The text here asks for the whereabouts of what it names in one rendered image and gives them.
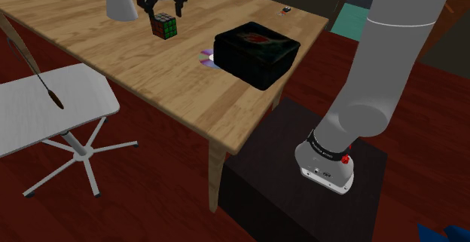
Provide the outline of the shiny compact disc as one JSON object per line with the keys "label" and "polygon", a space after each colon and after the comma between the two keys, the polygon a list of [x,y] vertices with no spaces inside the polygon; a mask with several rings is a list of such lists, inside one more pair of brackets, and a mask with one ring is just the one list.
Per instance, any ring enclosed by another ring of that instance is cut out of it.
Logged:
{"label": "shiny compact disc", "polygon": [[198,60],[204,66],[209,68],[218,69],[218,66],[214,62],[213,49],[205,49],[199,53]]}

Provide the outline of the black box with red mark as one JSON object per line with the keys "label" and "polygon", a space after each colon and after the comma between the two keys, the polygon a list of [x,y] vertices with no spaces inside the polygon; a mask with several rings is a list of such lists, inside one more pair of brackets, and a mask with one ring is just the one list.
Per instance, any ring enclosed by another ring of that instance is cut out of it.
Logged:
{"label": "black box with red mark", "polygon": [[216,35],[215,65],[266,90],[290,70],[301,44],[256,22]]}

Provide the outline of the colourful puzzle cube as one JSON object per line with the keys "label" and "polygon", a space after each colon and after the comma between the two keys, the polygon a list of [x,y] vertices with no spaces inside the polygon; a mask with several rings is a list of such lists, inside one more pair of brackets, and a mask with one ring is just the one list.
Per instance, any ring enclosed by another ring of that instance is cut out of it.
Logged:
{"label": "colourful puzzle cube", "polygon": [[164,40],[178,34],[176,18],[166,13],[159,13],[150,17],[150,23],[153,35]]}

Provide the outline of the wooden table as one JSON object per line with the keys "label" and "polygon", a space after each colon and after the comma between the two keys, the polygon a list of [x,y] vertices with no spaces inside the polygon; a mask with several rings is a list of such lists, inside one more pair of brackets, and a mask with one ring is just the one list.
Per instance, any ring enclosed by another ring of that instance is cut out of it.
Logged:
{"label": "wooden table", "polygon": [[300,43],[302,60],[327,19],[299,9],[281,15],[271,0],[188,0],[176,37],[154,36],[144,11],[110,20],[105,0],[0,0],[0,13],[47,39],[209,141],[209,208],[218,206],[226,154],[237,154],[288,76],[265,91],[200,64],[224,31],[254,21]]}

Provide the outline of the teal furniture piece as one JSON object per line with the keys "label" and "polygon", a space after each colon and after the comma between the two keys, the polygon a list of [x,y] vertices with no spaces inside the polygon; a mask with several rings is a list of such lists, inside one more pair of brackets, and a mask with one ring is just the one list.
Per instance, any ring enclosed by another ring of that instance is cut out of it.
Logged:
{"label": "teal furniture piece", "polygon": [[368,13],[369,10],[366,8],[345,3],[334,22],[331,32],[360,41]]}

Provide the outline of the blue angular object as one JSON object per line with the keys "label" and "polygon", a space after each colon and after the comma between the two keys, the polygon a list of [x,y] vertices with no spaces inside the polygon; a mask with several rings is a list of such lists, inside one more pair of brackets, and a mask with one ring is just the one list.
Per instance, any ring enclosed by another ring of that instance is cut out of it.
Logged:
{"label": "blue angular object", "polygon": [[456,225],[444,228],[445,235],[424,225],[417,225],[420,242],[470,242],[470,231]]}

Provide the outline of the white swivel chair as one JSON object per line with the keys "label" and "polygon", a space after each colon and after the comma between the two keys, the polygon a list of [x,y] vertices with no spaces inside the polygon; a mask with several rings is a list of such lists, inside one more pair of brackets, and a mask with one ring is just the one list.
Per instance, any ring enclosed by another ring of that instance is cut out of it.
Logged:
{"label": "white swivel chair", "polygon": [[75,162],[84,164],[95,197],[101,195],[90,165],[93,154],[126,146],[137,141],[95,149],[92,143],[109,115],[120,105],[106,77],[78,63],[39,74],[57,95],[64,109],[49,97],[37,76],[0,84],[0,158],[38,142],[64,149],[71,160],[44,177],[23,195],[35,190]]}

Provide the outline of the dark robot stand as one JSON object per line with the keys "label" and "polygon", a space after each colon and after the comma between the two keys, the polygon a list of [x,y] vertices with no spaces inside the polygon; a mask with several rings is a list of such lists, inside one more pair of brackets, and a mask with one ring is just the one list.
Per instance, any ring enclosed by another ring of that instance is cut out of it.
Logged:
{"label": "dark robot stand", "polygon": [[357,139],[339,195],[301,175],[295,147],[320,116],[289,98],[224,163],[218,204],[257,242],[371,242],[387,154]]}

